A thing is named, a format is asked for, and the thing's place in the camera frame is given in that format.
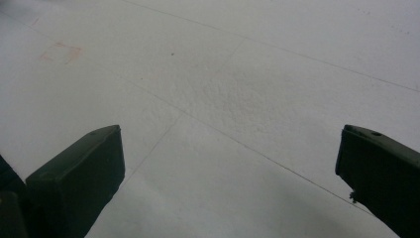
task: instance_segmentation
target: concrete floor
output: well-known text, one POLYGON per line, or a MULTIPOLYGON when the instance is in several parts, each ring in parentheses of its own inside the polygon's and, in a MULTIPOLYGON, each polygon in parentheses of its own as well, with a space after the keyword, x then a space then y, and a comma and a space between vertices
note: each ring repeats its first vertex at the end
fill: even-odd
POLYGON ((420 3, 0 0, 0 154, 24 179, 122 127, 93 237, 396 237, 334 173, 355 124, 420 151, 420 3))

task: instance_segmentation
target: white floor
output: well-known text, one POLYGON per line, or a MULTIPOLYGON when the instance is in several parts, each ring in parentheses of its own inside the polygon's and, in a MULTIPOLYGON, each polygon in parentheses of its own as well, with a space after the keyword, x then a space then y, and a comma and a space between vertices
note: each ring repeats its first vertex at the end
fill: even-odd
POLYGON ((0 154, 22 178, 122 127, 93 237, 396 237, 334 173, 355 124, 420 151, 420 3, 0 0, 0 154))

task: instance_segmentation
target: floor seam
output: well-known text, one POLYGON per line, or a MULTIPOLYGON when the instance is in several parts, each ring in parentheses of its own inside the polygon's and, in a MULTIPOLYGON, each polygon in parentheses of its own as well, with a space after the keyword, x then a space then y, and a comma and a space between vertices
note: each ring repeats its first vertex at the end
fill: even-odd
POLYGON ((314 181, 310 180, 309 178, 306 178, 306 177, 304 177, 304 176, 300 175, 299 173, 297 173, 297 172, 293 171, 292 169, 290 169, 290 168, 288 168, 288 167, 285 167, 285 166, 284 166, 284 165, 282 165, 281 163, 276 162, 275 160, 271 159, 270 157, 268 157, 268 156, 264 155, 263 153, 261 153, 261 152, 259 152, 259 151, 255 150, 255 149, 253 149, 253 148, 251 148, 250 146, 248 146, 248 145, 246 145, 246 144, 244 144, 244 143, 240 142, 239 140, 237 140, 237 139, 233 138, 232 136, 230 136, 230 135, 226 134, 225 132, 223 132, 223 131, 221 131, 221 130, 219 130, 219 129, 215 128, 215 127, 213 127, 212 125, 209 125, 209 124, 208 124, 208 123, 206 123, 206 122, 203 122, 202 120, 200 120, 200 119, 196 118, 196 117, 195 117, 195 116, 193 116, 193 115, 190 115, 189 113, 187 113, 185 110, 183 110, 183 109, 179 108, 178 106, 175 106, 175 105, 171 104, 170 102, 168 102, 168 101, 166 101, 166 100, 162 99, 161 97, 159 97, 159 96, 157 96, 157 95, 155 95, 155 94, 153 94, 153 93, 149 92, 147 89, 143 88, 142 86, 139 86, 139 85, 135 84, 133 81, 130 81, 130 80, 127 80, 127 81, 129 81, 129 82, 133 83, 133 84, 134 84, 135 86, 137 86, 139 89, 146 91, 147 93, 149 93, 149 94, 153 95, 154 97, 156 97, 156 98, 157 98, 157 99, 159 99, 160 101, 163 101, 163 102, 164 102, 164 103, 166 103, 167 105, 169 105, 169 106, 171 106, 171 107, 173 107, 173 108, 175 108, 175 109, 179 110, 181 113, 185 114, 186 116, 191 117, 191 118, 193 118, 194 120, 197 120, 198 122, 202 123, 203 125, 208 126, 209 128, 211 128, 211 129, 213 129, 213 130, 215 130, 215 131, 217 131, 217 132, 221 133, 223 136, 228 137, 229 139, 231 139, 231 140, 235 141, 236 143, 238 143, 238 144, 240 144, 240 145, 244 146, 245 148, 247 148, 247 149, 249 149, 249 150, 251 150, 251 151, 253 151, 253 152, 257 153, 258 155, 260 155, 260 156, 262 156, 262 157, 266 158, 267 160, 269 160, 270 162, 272 162, 272 163, 276 164, 277 166, 279 166, 279 167, 281 167, 281 168, 283 168, 283 169, 285 169, 285 170, 287 170, 287 171, 289 171, 289 172, 291 172, 291 173, 295 174, 296 176, 298 176, 298 177, 300 177, 300 178, 302 178, 302 179, 304 179, 304 180, 306 180, 306 181, 310 182, 311 184, 313 184, 313 185, 317 186, 318 188, 320 188, 320 189, 322 189, 322 190, 324 190, 324 191, 326 191, 326 192, 330 193, 331 195, 333 195, 333 196, 335 196, 335 197, 337 197, 337 198, 339 198, 339 199, 343 200, 345 203, 347 203, 347 204, 349 204, 349 205, 351 205, 351 206, 355 207, 356 209, 359 209, 359 210, 361 210, 361 211, 365 212, 366 214, 373 216, 373 215, 372 215, 372 214, 370 214, 369 212, 367 212, 367 211, 365 211, 365 210, 361 209, 360 207, 355 206, 355 205, 353 204, 353 202, 352 202, 352 201, 345 200, 344 198, 342 198, 342 197, 338 196, 337 194, 335 194, 334 192, 332 192, 332 191, 328 190, 327 188, 325 188, 325 187, 323 187, 323 186, 321 186, 321 185, 319 185, 319 184, 315 183, 314 181))
POLYGON ((139 164, 133 169, 133 172, 127 177, 126 182, 121 186, 124 187, 127 182, 130 180, 130 178, 137 172, 137 170, 142 166, 142 164, 149 158, 149 156, 152 154, 152 152, 155 150, 155 148, 158 146, 158 144, 160 143, 161 140, 163 140, 163 138, 166 136, 166 134, 173 128, 173 126, 176 125, 176 123, 178 122, 179 118, 181 118, 182 113, 179 113, 178 117, 175 119, 175 121, 172 123, 172 125, 170 125, 166 131, 163 133, 163 135, 157 140, 157 142, 154 144, 154 146, 152 147, 152 149, 148 152, 148 154, 145 156, 145 158, 139 162, 139 164))
POLYGON ((218 31, 221 31, 221 32, 224 32, 224 33, 228 33, 228 34, 231 34, 231 35, 234 35, 234 36, 243 38, 245 40, 249 40, 249 41, 252 41, 252 42, 255 42, 255 43, 259 43, 259 44, 262 44, 262 45, 265 45, 265 46, 273 47, 273 48, 276 48, 276 49, 281 50, 281 51, 285 51, 285 52, 288 52, 288 53, 291 53, 291 54, 294 54, 294 55, 297 55, 297 56, 300 56, 300 57, 303 57, 303 58, 307 58, 309 60, 318 61, 320 63, 324 63, 324 64, 329 65, 329 66, 333 66, 333 67, 336 67, 336 68, 339 68, 339 69, 342 69, 342 70, 345 70, 345 71, 356 73, 358 75, 362 75, 362 76, 365 76, 365 77, 368 77, 368 78, 371 78, 371 79, 374 79, 374 80, 379 80, 379 81, 384 82, 384 83, 389 83, 389 84, 391 84, 393 86, 402 87, 404 89, 408 89, 408 90, 415 91, 415 92, 420 92, 419 89, 411 88, 411 87, 404 86, 402 84, 398 84, 398 83, 395 83, 395 82, 391 82, 391 81, 388 81, 388 80, 385 80, 385 79, 382 79, 382 78, 379 78, 379 77, 368 75, 366 73, 359 72, 359 71, 356 71, 354 69, 350 69, 350 68, 346 68, 344 66, 336 65, 336 64, 333 64, 331 62, 324 61, 322 59, 316 59, 316 58, 313 58, 313 57, 310 57, 310 56, 307 56, 307 55, 304 55, 304 54, 301 54, 301 53, 298 53, 298 52, 295 52, 295 51, 292 51, 292 50, 288 50, 286 48, 275 46, 275 45, 272 45, 272 44, 269 44, 269 43, 265 43, 265 42, 261 42, 261 41, 258 41, 258 40, 254 40, 254 39, 251 39, 249 37, 246 37, 246 36, 243 36, 243 35, 240 35, 240 34, 237 34, 237 33, 229 32, 229 31, 226 31, 226 30, 223 30, 223 29, 220 29, 220 28, 217 28, 217 27, 208 25, 208 24, 200 23, 200 22, 197 22, 197 21, 194 21, 194 20, 191 20, 191 19, 188 19, 188 18, 184 18, 184 17, 181 17, 181 16, 177 16, 177 15, 174 15, 174 14, 171 14, 171 13, 163 12, 161 10, 158 10, 158 9, 155 9, 155 8, 151 8, 151 7, 148 7, 148 6, 145 6, 145 5, 141 5, 141 4, 138 4, 138 3, 135 3, 135 2, 131 2, 129 0, 120 0, 120 1, 129 3, 129 4, 133 4, 133 5, 136 5, 136 6, 139 6, 139 7, 142 7, 142 8, 151 10, 151 11, 154 11, 154 12, 159 12, 159 13, 162 13, 162 14, 165 14, 165 15, 168 15, 168 16, 171 16, 171 17, 182 19, 182 20, 185 20, 185 21, 188 21, 188 22, 191 22, 191 23, 195 23, 195 24, 198 24, 198 25, 207 27, 207 28, 211 28, 211 29, 218 30, 218 31))

